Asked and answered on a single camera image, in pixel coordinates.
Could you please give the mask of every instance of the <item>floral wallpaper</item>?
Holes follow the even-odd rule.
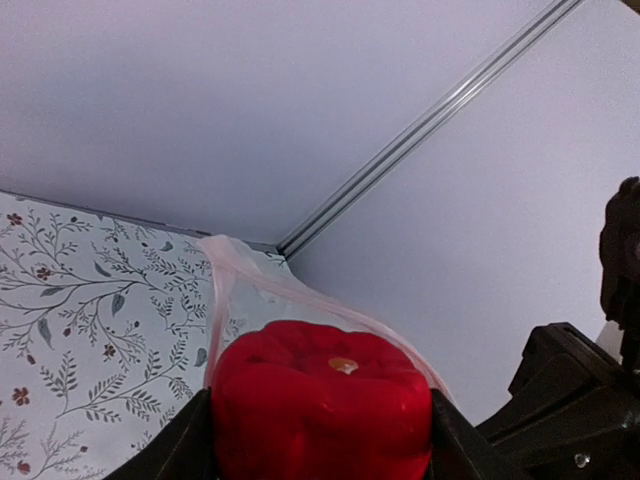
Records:
[[[144,448],[202,385],[212,302],[195,239],[0,193],[0,478]]]

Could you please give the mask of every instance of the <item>black holder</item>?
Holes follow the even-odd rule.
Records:
[[[473,428],[433,390],[425,480],[640,479],[640,382],[568,323],[533,330],[512,400]],[[211,393],[201,390],[107,480],[214,480]]]

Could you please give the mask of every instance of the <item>leaf pattern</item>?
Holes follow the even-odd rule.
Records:
[[[211,296],[192,238],[0,193],[0,478],[97,480],[144,448],[202,386]]]

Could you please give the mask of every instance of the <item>screw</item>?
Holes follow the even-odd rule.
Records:
[[[591,462],[591,457],[588,453],[576,453],[576,456],[573,457],[573,460],[576,462],[576,467],[585,468]]]

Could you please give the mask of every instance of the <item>metal track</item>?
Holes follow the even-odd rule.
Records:
[[[287,259],[300,253],[325,228],[384,178],[392,168],[448,122],[583,1],[558,0],[552,3],[353,175],[307,220],[278,244],[278,251]]]

